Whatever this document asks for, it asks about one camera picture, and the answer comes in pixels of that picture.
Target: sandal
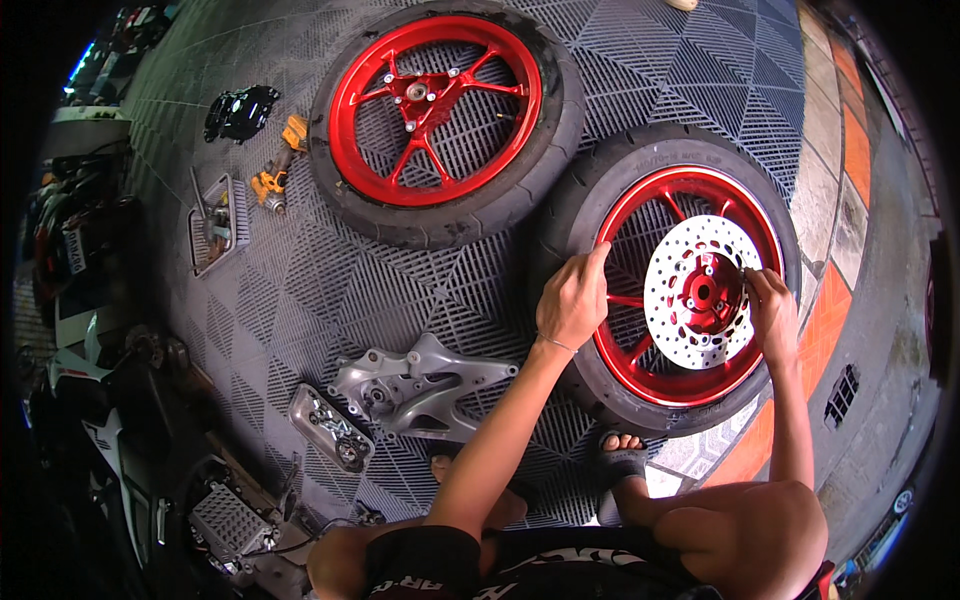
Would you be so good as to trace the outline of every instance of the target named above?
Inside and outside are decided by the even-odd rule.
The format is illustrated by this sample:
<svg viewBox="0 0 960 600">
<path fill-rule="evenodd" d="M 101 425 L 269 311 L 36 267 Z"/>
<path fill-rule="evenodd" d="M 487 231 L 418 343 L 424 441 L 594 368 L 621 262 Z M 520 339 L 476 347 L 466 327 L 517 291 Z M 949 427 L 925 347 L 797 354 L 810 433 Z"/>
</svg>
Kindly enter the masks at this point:
<svg viewBox="0 0 960 600">
<path fill-rule="evenodd" d="M 613 499 L 613 487 L 627 477 L 646 479 L 648 446 L 645 440 L 640 439 L 642 446 L 639 448 L 608 451 L 603 446 L 610 436 L 619 437 L 620 432 L 608 431 L 600 436 L 597 443 L 596 466 L 602 490 L 597 498 L 597 522 L 602 527 L 619 527 L 620 513 Z"/>
</svg>

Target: power tool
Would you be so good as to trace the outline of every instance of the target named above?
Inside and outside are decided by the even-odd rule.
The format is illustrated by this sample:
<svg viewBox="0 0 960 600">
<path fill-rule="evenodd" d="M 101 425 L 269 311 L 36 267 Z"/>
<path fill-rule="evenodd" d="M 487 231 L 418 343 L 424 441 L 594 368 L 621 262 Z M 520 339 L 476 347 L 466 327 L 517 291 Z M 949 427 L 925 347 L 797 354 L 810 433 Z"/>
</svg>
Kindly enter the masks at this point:
<svg viewBox="0 0 960 600">
<path fill-rule="evenodd" d="M 290 163 L 297 152 L 306 152 L 306 119 L 298 114 L 291 114 L 287 117 L 287 126 L 283 128 L 283 141 L 276 152 L 276 158 L 267 162 L 263 171 L 250 180 L 257 201 L 276 214 L 286 212 L 283 190 L 287 186 Z"/>
</svg>

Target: left hand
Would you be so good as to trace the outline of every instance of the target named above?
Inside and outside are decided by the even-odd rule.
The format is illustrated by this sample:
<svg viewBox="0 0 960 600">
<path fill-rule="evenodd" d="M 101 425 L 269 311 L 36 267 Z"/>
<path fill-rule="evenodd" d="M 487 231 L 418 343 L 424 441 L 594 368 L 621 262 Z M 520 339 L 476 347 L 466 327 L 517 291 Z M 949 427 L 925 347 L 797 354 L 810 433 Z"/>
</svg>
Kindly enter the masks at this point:
<svg viewBox="0 0 960 600">
<path fill-rule="evenodd" d="M 603 242 L 589 254 L 577 254 L 550 277 L 537 304 L 540 333 L 570 348 L 579 348 L 607 318 L 603 265 L 610 247 L 610 242 Z"/>
</svg>

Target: bracelet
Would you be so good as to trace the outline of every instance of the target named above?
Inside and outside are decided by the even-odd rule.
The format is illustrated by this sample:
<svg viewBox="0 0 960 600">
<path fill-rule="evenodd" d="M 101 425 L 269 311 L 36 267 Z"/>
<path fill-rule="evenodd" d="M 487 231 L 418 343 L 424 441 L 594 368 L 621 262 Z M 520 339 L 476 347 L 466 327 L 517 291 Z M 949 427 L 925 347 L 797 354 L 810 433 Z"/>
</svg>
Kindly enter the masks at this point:
<svg viewBox="0 0 960 600">
<path fill-rule="evenodd" d="M 568 351 L 570 351 L 570 352 L 572 352 L 572 353 L 574 353 L 574 354 L 576 354 L 576 353 L 579 351 L 579 350 L 575 350 L 575 349 L 571 348 L 570 346 L 568 346 L 568 345 L 566 345 L 566 344 L 562 344 L 562 343 L 558 342 L 557 340 L 554 340 L 553 338 L 548 338 L 548 337 L 546 337 L 545 335 L 543 335 L 542 333 L 540 333 L 539 331 L 537 332 L 537 336 L 543 338 L 544 340 L 546 340 L 546 341 L 549 342 L 550 344 L 556 344 L 556 345 L 559 346 L 560 348 L 563 348 L 564 350 L 568 350 Z"/>
</svg>

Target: orange tile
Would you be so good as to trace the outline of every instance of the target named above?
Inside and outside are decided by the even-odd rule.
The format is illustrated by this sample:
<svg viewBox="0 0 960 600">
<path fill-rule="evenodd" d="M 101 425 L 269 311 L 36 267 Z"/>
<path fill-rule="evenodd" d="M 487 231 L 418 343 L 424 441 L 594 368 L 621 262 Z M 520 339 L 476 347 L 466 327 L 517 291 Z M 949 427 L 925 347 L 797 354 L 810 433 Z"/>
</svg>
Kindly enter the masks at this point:
<svg viewBox="0 0 960 600">
<path fill-rule="evenodd" d="M 833 61 L 837 63 L 837 68 L 850 80 L 857 95 L 863 98 L 863 87 L 860 85 L 860 75 L 856 71 L 856 60 L 853 59 L 850 50 L 833 38 L 830 39 L 830 47 L 833 49 Z"/>
<path fill-rule="evenodd" d="M 870 208 L 870 139 L 860 127 L 853 111 L 843 106 L 843 167 L 863 203 Z"/>
<path fill-rule="evenodd" d="M 813 305 L 804 335 L 797 350 L 802 361 L 801 377 L 804 397 L 810 395 L 823 377 L 840 331 L 847 319 L 852 297 L 833 262 L 827 263 L 824 283 Z M 774 444 L 774 403 L 768 401 L 760 409 L 747 431 L 723 462 L 707 478 L 703 487 L 720 486 L 737 481 L 752 481 L 770 459 Z"/>
<path fill-rule="evenodd" d="M 774 403 L 768 400 L 747 431 L 720 466 L 704 482 L 704 488 L 737 481 L 752 481 L 770 458 L 774 447 Z"/>
<path fill-rule="evenodd" d="M 833 265 L 833 261 L 829 261 L 824 283 L 820 286 L 820 295 L 813 304 L 813 311 L 806 322 L 804 335 L 797 346 L 802 363 L 804 397 L 807 401 L 810 400 L 810 395 L 820 382 L 820 377 L 827 368 L 827 362 L 833 354 L 837 340 L 840 339 L 840 331 L 847 319 L 851 300 L 847 284 L 840 277 L 840 272 Z"/>
<path fill-rule="evenodd" d="M 860 122 L 864 128 L 867 127 L 867 111 L 863 107 L 863 100 L 856 95 L 856 92 L 853 90 L 853 86 L 850 85 L 850 82 L 847 81 L 846 77 L 841 77 L 840 79 L 840 98 L 843 99 L 843 102 L 847 103 L 847 106 L 853 111 L 853 115 L 856 116 L 857 121 Z"/>
</svg>

